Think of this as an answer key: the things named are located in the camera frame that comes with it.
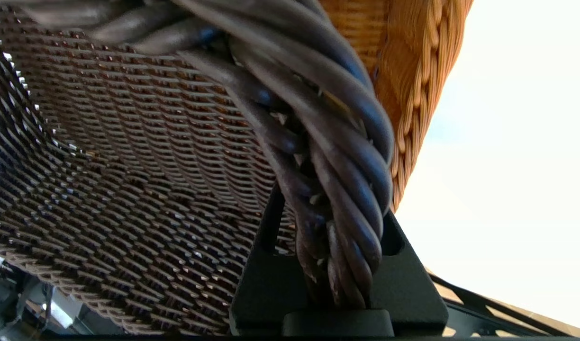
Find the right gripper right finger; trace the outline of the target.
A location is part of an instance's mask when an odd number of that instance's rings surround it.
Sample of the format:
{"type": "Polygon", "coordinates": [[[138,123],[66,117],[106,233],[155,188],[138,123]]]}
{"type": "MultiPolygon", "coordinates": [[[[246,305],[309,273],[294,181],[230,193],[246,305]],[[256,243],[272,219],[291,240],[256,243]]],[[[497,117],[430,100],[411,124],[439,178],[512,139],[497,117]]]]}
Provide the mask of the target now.
{"type": "Polygon", "coordinates": [[[384,218],[382,259],[371,306],[385,309],[396,335],[440,335],[448,309],[392,212],[384,218]]]}

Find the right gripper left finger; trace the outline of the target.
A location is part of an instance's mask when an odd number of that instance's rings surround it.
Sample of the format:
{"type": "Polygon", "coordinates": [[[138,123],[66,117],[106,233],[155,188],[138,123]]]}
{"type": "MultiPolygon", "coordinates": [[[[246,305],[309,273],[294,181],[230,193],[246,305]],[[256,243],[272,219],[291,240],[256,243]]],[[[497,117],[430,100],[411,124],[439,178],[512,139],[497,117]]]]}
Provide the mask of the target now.
{"type": "Polygon", "coordinates": [[[310,306],[298,259],[275,250],[284,206],[284,196],[275,184],[232,300],[233,335],[280,335],[286,315],[310,306]]]}

